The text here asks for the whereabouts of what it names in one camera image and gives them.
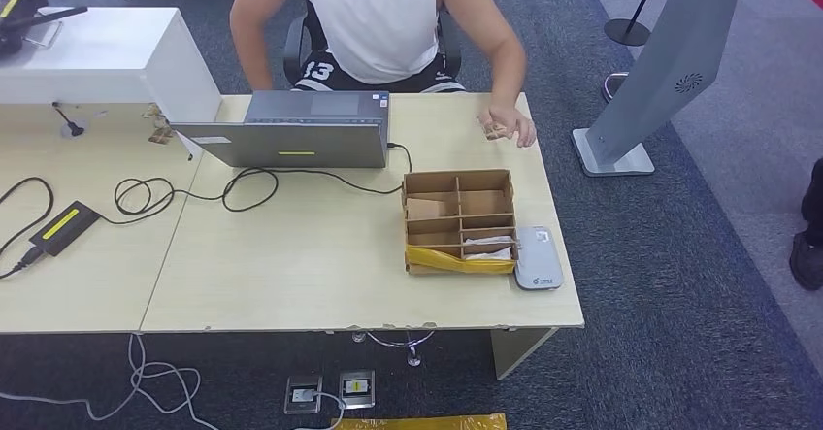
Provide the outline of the person's left hand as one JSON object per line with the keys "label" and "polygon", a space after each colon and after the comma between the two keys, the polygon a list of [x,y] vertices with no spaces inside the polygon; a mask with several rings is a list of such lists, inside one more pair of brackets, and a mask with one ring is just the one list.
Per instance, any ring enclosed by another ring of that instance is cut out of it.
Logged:
{"label": "person's left hand", "polygon": [[519,148],[528,148],[537,140],[534,121],[513,106],[490,105],[478,116],[487,140],[516,140]]}

